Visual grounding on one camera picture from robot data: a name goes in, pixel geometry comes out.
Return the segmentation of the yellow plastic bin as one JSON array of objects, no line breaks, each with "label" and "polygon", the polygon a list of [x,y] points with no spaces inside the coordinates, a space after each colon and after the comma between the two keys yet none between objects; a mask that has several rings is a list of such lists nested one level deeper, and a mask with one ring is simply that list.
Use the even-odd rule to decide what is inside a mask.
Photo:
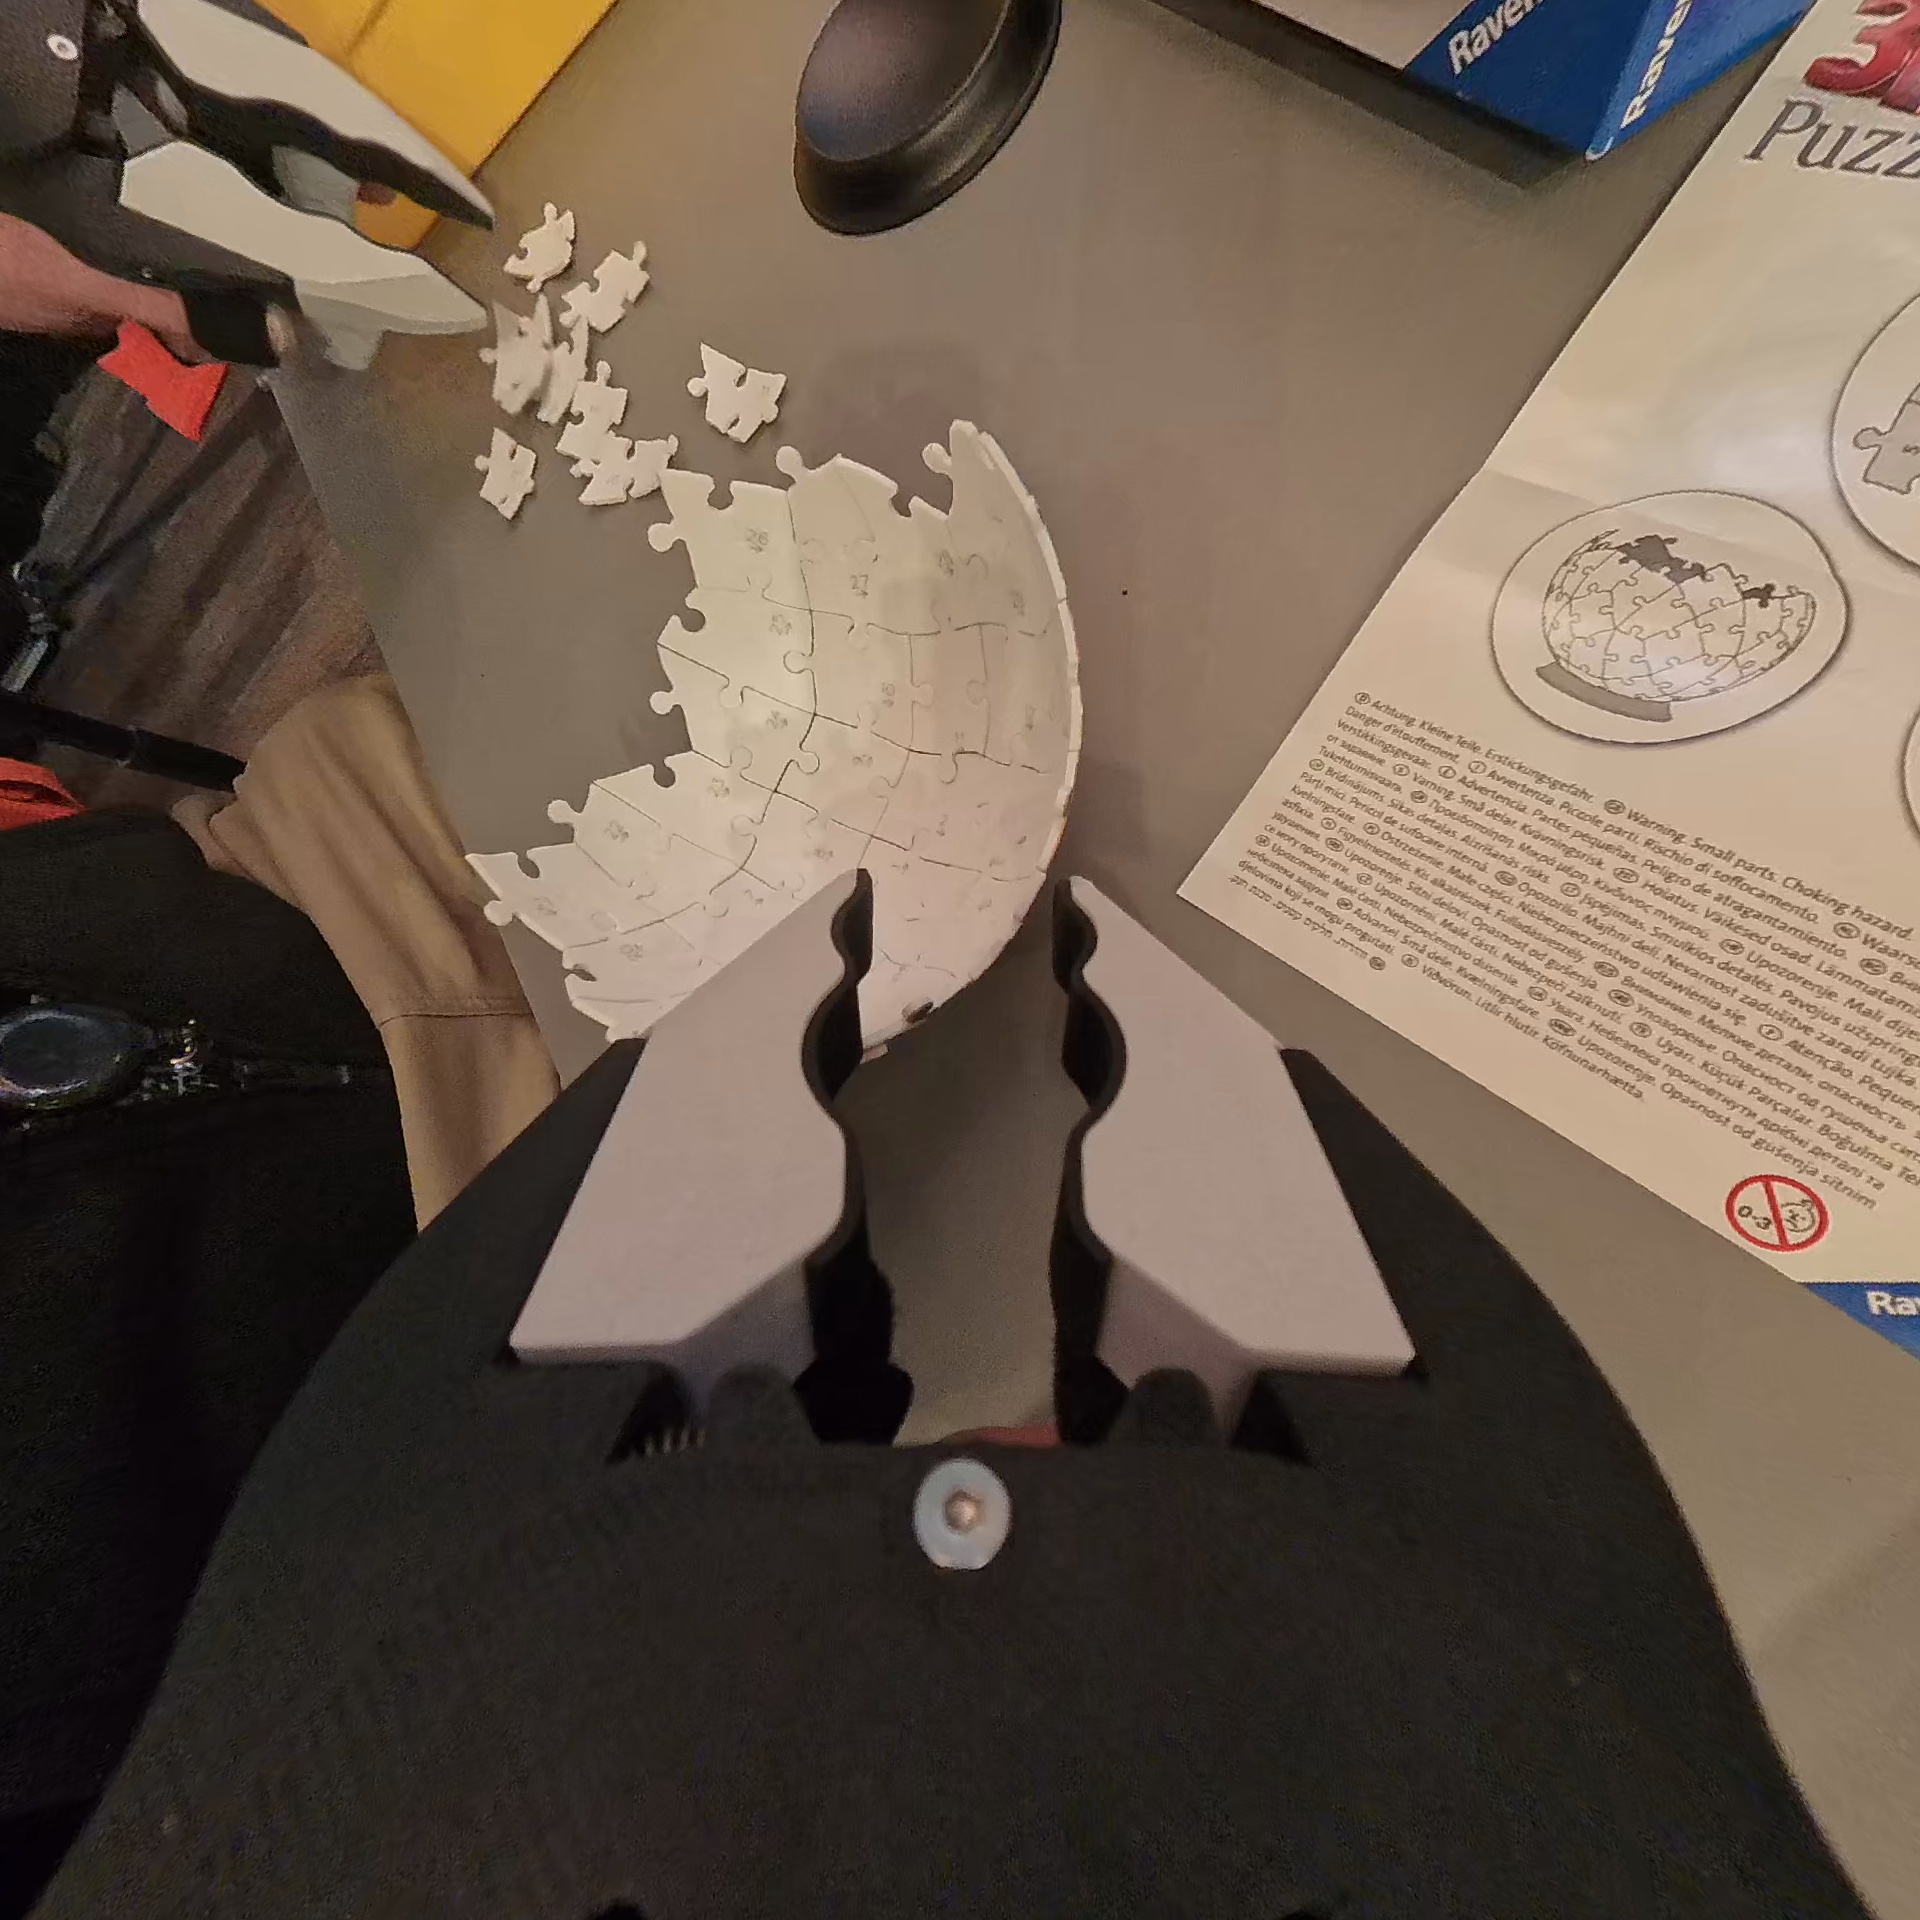
[{"label": "yellow plastic bin", "polygon": [[267,1],[471,176],[611,1]]}]

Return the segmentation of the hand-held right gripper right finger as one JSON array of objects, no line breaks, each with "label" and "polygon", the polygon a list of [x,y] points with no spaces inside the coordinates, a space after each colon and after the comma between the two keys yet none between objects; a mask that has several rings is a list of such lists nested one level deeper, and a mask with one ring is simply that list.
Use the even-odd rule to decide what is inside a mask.
[{"label": "hand-held right gripper right finger", "polygon": [[1234,1428],[1262,1376],[1416,1360],[1282,1045],[1089,878],[1059,883],[1063,1068],[1087,1101],[1050,1244],[1060,1428],[1180,1372]]}]

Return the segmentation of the partly built white puzzle ball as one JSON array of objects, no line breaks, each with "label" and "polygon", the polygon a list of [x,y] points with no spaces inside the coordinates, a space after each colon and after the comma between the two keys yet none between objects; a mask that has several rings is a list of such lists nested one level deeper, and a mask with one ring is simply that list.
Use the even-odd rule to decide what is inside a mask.
[{"label": "partly built white puzzle ball", "polygon": [[644,1037],[850,868],[871,878],[866,1049],[982,977],[1066,831],[1083,747],[1068,585],[994,439],[924,445],[944,504],[882,470],[775,456],[772,485],[665,467],[651,545],[690,567],[651,703],[689,745],[553,800],[559,844],[468,855],[497,927],[568,1001]]}]

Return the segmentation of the folded paper instruction leaflet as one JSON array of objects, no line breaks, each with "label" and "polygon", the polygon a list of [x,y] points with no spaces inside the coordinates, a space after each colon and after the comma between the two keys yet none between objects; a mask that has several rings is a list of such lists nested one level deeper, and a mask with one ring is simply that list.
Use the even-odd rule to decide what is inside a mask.
[{"label": "folded paper instruction leaflet", "polygon": [[1915,4],[1812,4],[1182,899],[1915,1353]]}]

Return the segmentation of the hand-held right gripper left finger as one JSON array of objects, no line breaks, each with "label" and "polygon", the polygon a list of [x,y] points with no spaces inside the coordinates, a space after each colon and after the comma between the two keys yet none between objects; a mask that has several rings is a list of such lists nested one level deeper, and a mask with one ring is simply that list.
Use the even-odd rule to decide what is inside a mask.
[{"label": "hand-held right gripper left finger", "polygon": [[896,1305],[838,1095],[864,1055],[873,878],[852,868],[650,1030],[534,1292],[521,1361],[639,1360],[694,1400],[736,1368],[815,1428],[902,1428]]}]

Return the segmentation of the pile of puzzle pieces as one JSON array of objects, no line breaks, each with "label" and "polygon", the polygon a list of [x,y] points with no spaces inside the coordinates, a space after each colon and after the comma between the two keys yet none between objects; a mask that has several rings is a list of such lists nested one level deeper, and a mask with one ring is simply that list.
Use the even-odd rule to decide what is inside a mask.
[{"label": "pile of puzzle pieces", "polygon": [[[665,495],[682,443],[675,435],[627,432],[632,393],[600,352],[650,288],[644,243],[608,252],[588,276],[560,288],[577,240],[577,212],[546,200],[539,222],[520,235],[504,262],[534,304],[524,311],[494,304],[497,339],[479,359],[490,369],[500,415],[553,427],[553,453],[566,478],[580,485],[580,504],[603,509]],[[706,342],[700,356],[689,396],[704,406],[708,430],[738,445],[753,443],[779,419],[787,375],[751,368]],[[487,449],[474,460],[479,495],[497,517],[514,520],[538,492],[539,462],[535,443],[494,422]]]}]

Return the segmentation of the orange red item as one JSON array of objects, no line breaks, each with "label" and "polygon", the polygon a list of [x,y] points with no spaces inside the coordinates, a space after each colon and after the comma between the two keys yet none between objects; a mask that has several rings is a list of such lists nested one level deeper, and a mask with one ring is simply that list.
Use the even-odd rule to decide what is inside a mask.
[{"label": "orange red item", "polygon": [[135,319],[119,321],[115,344],[102,356],[99,369],[142,397],[156,420],[193,443],[204,441],[230,376],[224,360],[187,364]]}]

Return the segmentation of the black round ball stand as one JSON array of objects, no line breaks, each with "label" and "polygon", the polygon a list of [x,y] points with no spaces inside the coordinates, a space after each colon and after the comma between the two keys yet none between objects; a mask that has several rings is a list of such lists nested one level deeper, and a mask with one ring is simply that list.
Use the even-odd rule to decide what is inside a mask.
[{"label": "black round ball stand", "polygon": [[1060,1],[842,1],[800,72],[795,187],[816,225],[882,232],[960,192],[1020,128]]}]

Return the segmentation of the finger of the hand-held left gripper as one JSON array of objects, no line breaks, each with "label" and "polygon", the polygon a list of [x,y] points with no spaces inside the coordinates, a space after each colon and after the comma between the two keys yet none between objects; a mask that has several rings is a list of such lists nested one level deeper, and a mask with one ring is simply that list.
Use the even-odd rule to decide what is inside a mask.
[{"label": "finger of the hand-held left gripper", "polygon": [[494,225],[492,204],[425,134],[299,38],[208,1],[137,1],[135,33],[217,152],[304,152],[354,185]]},{"label": "finger of the hand-held left gripper", "polygon": [[287,288],[340,368],[369,368],[385,336],[474,333],[487,311],[414,253],[351,224],[272,198],[238,167],[202,148],[150,148],[128,160],[119,200]]}]

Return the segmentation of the blue cartoon puzzle box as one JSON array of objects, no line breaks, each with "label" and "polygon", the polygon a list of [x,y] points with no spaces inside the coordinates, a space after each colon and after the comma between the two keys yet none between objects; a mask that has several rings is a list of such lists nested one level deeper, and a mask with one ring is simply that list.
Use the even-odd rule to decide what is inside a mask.
[{"label": "blue cartoon puzzle box", "polygon": [[1266,1],[1446,100],[1595,160],[1790,31],[1806,1]]}]

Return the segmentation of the person's left hand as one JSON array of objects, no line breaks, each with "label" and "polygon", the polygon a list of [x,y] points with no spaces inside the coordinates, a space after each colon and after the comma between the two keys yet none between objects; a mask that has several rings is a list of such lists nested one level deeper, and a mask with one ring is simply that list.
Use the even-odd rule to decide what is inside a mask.
[{"label": "person's left hand", "polygon": [[186,364],[208,360],[180,294],[110,276],[39,225],[2,215],[2,332],[112,342],[124,324],[145,327]]}]

